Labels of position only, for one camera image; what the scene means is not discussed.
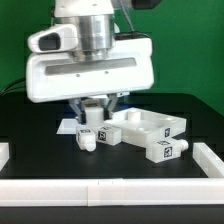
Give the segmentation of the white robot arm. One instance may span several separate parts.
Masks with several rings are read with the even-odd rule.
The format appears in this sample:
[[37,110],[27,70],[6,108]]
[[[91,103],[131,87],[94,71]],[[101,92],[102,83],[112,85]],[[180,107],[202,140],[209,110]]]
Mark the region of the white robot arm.
[[152,40],[134,30],[120,32],[114,12],[150,10],[162,1],[55,0],[51,27],[28,38],[29,99],[67,100],[84,123],[81,99],[108,97],[104,113],[110,117],[120,96],[151,88]]

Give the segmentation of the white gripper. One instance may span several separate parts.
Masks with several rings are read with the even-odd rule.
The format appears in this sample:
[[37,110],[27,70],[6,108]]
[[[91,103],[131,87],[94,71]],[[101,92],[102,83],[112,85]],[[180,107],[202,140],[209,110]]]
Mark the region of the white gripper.
[[35,103],[69,100],[79,123],[85,123],[80,97],[107,95],[104,119],[110,119],[123,93],[151,88],[154,83],[149,38],[118,41],[102,61],[77,62],[72,54],[32,54],[27,63],[26,85]]

